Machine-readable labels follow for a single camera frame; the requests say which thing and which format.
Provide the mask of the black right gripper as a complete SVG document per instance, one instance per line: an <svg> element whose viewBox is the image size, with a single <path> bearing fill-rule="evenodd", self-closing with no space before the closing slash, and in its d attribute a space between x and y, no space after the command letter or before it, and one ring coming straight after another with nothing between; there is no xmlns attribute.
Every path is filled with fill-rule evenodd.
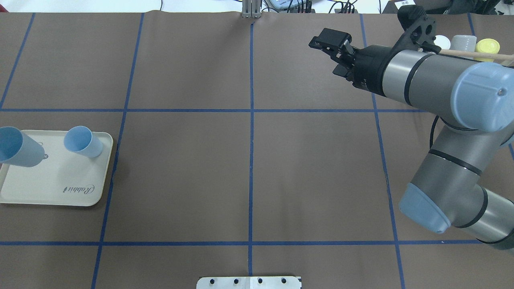
<svg viewBox="0 0 514 289"><path fill-rule="evenodd" d="M434 44L436 24L422 6L403 6L397 18L404 33L393 47L370 45L359 49L351 46L352 36L343 31L323 28L317 37L309 42L310 48L333 51L337 66L332 73L352 82L358 89L383 94L382 79L392 58L402 51L439 53L441 48Z"/></svg>

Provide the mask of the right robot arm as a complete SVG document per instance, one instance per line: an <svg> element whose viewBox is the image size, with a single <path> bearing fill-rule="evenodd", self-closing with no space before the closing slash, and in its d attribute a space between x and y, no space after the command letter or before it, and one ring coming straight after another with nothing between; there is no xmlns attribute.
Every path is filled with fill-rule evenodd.
<svg viewBox="0 0 514 289"><path fill-rule="evenodd" d="M393 47L356 48L350 34L324 28L309 43L337 63L355 88L425 110L444 128L406 185L400 211L436 234L461 229L513 253L513 201L478 184L496 152L513 142L513 69L442 54L436 21L422 6L402 6L404 33Z"/></svg>

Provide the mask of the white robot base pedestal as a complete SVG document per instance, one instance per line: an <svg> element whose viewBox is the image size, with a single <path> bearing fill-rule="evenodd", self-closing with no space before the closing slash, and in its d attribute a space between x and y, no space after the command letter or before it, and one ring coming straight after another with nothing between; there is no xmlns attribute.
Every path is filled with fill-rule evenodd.
<svg viewBox="0 0 514 289"><path fill-rule="evenodd" d="M240 276L202 277L197 289L301 289L301 277L296 276Z"/></svg>

